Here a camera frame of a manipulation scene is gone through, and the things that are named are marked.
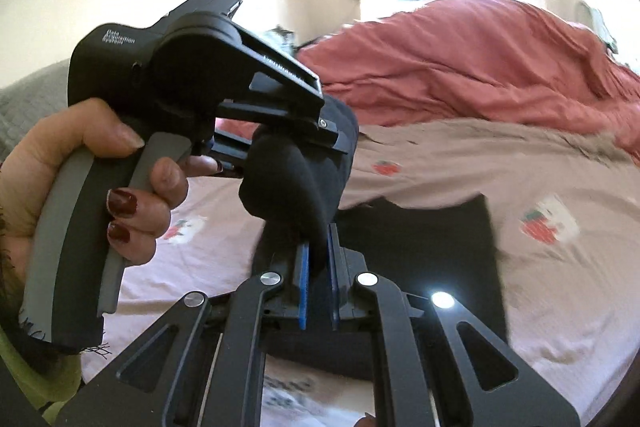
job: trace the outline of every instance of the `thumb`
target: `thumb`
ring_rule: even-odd
[[[81,145],[96,156],[124,158],[144,144],[106,102],[91,98],[40,120],[16,149],[58,168]]]
[[[8,235],[30,237],[65,159],[81,145],[123,158],[144,145],[102,100],[85,100],[40,120],[2,164],[0,204]]]
[[[372,415],[365,413],[366,417],[358,420],[354,427],[376,427],[376,419]]]

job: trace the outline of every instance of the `red blanket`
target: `red blanket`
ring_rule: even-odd
[[[513,0],[435,0],[359,23],[298,60],[361,124],[484,118],[612,132],[640,158],[640,77],[596,35]]]

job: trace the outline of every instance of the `metal screw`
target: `metal screw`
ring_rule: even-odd
[[[134,62],[131,67],[131,85],[139,87],[142,84],[142,64]]]
[[[280,282],[280,276],[276,272],[263,273],[260,276],[260,282],[265,286],[273,286]]]
[[[197,308],[204,302],[204,295],[198,292],[190,292],[184,296],[184,305],[189,308]]]
[[[378,284],[378,277],[369,272],[361,273],[356,277],[356,280],[363,286],[375,286]]]

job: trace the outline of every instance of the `finger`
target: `finger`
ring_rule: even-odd
[[[114,188],[107,193],[107,210],[130,229],[160,237],[171,223],[171,209],[156,194],[136,188]]]
[[[367,414],[366,417],[358,420],[354,427],[376,427],[376,419],[372,415]]]
[[[109,244],[131,264],[145,264],[156,253],[156,239],[139,230],[130,229],[119,220],[111,221],[107,227]]]
[[[188,177],[212,176],[222,171],[222,166],[210,156],[189,156],[180,162],[180,167]]]
[[[124,158],[145,143],[104,100],[91,98],[40,120],[18,147],[58,167],[82,144],[96,156]]]
[[[160,158],[149,174],[149,181],[155,193],[175,208],[182,203],[189,190],[187,176],[171,158]]]
[[[7,233],[33,233],[58,168],[82,143],[97,156],[112,157],[144,145],[102,100],[86,100],[40,120],[2,165],[0,201]]]

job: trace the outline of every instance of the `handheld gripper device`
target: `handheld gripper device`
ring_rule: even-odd
[[[319,118],[318,77],[235,24],[241,0],[188,0],[149,28],[106,24],[76,46],[68,104],[105,100],[145,147],[123,159],[74,152],[60,170],[34,236],[20,321],[30,335],[69,352],[102,342],[125,267],[110,249],[110,188],[150,190],[156,160],[207,154],[223,176],[242,176],[250,142],[215,131],[216,117],[293,126],[340,150],[340,132]]]

